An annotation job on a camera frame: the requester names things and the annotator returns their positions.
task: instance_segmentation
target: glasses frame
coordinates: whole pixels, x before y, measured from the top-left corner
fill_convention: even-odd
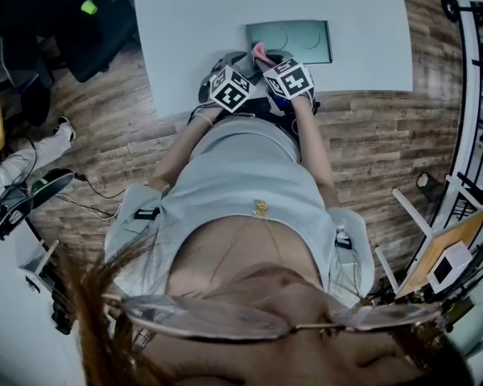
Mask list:
[[[382,325],[382,326],[374,326],[374,327],[365,326],[365,328],[336,324],[336,323],[304,323],[304,324],[289,326],[287,331],[283,331],[282,333],[274,334],[274,335],[272,334],[268,334],[268,335],[207,334],[205,335],[203,333],[201,334],[196,333],[196,331],[193,331],[193,329],[188,330],[188,329],[165,326],[164,324],[147,320],[145,318],[141,318],[135,315],[132,312],[132,309],[135,308],[136,301],[137,299],[140,299],[140,298],[146,298],[146,297],[143,296],[139,298],[126,298],[121,300],[121,306],[124,313],[126,314],[126,317],[135,326],[141,327],[142,329],[148,330],[150,332],[155,332],[156,334],[166,335],[172,338],[192,340],[192,341],[197,341],[202,343],[254,344],[254,343],[274,342],[274,341],[284,339],[289,335],[294,335],[300,331],[319,331],[320,334],[326,334],[330,337],[336,336],[341,331],[348,331],[353,333],[391,332],[393,330],[402,329],[406,326],[416,326],[425,322],[433,321],[438,316],[441,315],[441,307],[439,304],[422,305],[422,306],[415,305],[415,306],[430,310],[431,314],[428,316],[424,316],[424,318],[410,319],[407,322],[401,322],[398,324],[390,324],[390,325]],[[171,298],[172,300],[175,299],[174,297],[165,296],[165,295],[151,296],[151,298],[153,298],[156,301],[158,298],[162,300],[163,299],[167,300],[169,298]],[[206,302],[217,302],[217,301],[206,300]],[[361,308],[355,309],[355,311],[363,310],[365,307],[371,307],[371,306],[363,306]],[[253,309],[253,310],[256,310],[257,312],[260,312],[260,313],[268,314],[269,316],[272,317],[272,319],[274,320],[278,319],[279,321],[288,325],[288,323],[283,318],[280,318],[279,316],[275,316],[268,312],[262,312],[261,310],[258,310],[258,309]]]

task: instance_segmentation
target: wire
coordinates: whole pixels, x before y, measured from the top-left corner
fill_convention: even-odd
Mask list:
[[[203,103],[201,105],[196,106],[192,112],[190,113],[190,118],[188,119],[188,124],[190,124],[195,116],[195,112],[198,109],[213,109],[215,107],[221,107],[219,104],[215,103],[214,101],[210,101],[209,103]]]
[[[34,164],[32,165],[31,169],[29,170],[29,174],[22,179],[22,175],[19,176],[20,178],[20,182],[18,183],[11,183],[9,186],[7,186],[7,188],[4,190],[4,192],[2,193],[2,196],[0,196],[0,203],[2,203],[2,201],[14,190],[18,190],[23,182],[25,180],[27,180],[31,175],[32,175],[32,172],[34,171],[34,168],[35,168],[35,165],[37,164],[38,162],[38,152],[36,151],[36,148],[34,146],[34,142],[28,138],[27,136],[18,136],[16,138],[26,138],[30,143],[31,143],[31,146],[32,146],[32,149],[34,150]]]
[[[85,206],[84,204],[81,204],[81,203],[77,202],[74,198],[72,198],[72,197],[70,197],[68,195],[59,194],[59,195],[56,195],[56,197],[57,197],[57,199],[63,200],[66,203],[72,203],[72,204],[76,204],[77,206],[82,207],[85,211],[87,211],[88,213],[91,213],[92,215],[94,215],[95,217],[97,217],[100,220],[111,220],[111,219],[116,218],[116,216],[120,212],[120,208],[122,207],[122,203],[120,203],[120,206],[118,206],[118,209],[117,209],[116,213],[114,213],[114,215],[112,215],[111,213],[108,213],[107,211],[102,211],[102,210],[97,209],[95,207]],[[101,216],[99,216],[97,213],[95,213],[92,210],[99,211],[100,213],[102,213],[102,214],[104,214],[106,216],[109,216],[109,217],[106,217],[106,218],[105,217],[101,217]]]
[[[104,195],[103,195],[102,193],[100,193],[99,191],[96,191],[96,190],[95,190],[95,187],[93,187],[93,186],[91,185],[91,183],[89,182],[89,180],[88,180],[88,179],[86,179],[85,181],[86,181],[86,182],[87,182],[87,184],[88,184],[88,185],[91,187],[91,190],[93,190],[95,193],[97,193],[97,194],[98,194],[100,197],[103,197],[104,199],[114,199],[115,197],[118,197],[118,196],[119,196],[119,195],[121,195],[123,192],[125,192],[125,190],[127,190],[127,189],[123,189],[122,191],[120,191],[120,193],[117,193],[117,194],[116,194],[116,195],[114,195],[114,196],[110,196],[110,197],[108,197],[108,196],[104,196]]]

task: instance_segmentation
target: black clip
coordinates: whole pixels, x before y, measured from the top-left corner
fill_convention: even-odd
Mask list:
[[[159,210],[159,207],[156,207],[154,210],[145,210],[145,209],[139,209],[135,214],[134,218],[136,220],[155,220],[157,215],[161,211]]]
[[[350,239],[346,240],[335,240],[335,246],[338,248],[346,248],[347,250],[352,250],[353,249],[353,242]]]

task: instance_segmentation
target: white cable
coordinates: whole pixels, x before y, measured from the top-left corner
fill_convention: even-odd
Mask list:
[[[100,220],[111,220],[111,219],[115,219],[116,216],[118,215],[118,213],[120,212],[120,209],[122,208],[122,205],[123,205],[123,202],[120,203],[120,206],[118,206],[118,209],[117,209],[116,213],[114,213],[113,216],[111,216],[111,217],[100,217],[97,213],[95,213],[94,211],[88,210],[86,207],[83,207],[82,204],[80,204],[79,202],[77,202],[75,199],[73,199],[72,197],[70,197],[68,195],[59,194],[59,195],[56,195],[56,196],[57,197],[65,197],[67,199],[70,199],[75,204],[77,204],[80,208],[86,210],[88,213],[91,213],[92,215],[94,215],[95,217],[97,217]]]

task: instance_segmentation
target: wheel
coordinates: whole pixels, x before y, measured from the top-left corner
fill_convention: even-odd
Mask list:
[[[460,18],[460,7],[456,0],[442,0],[442,8],[446,17],[453,23],[456,23]]]

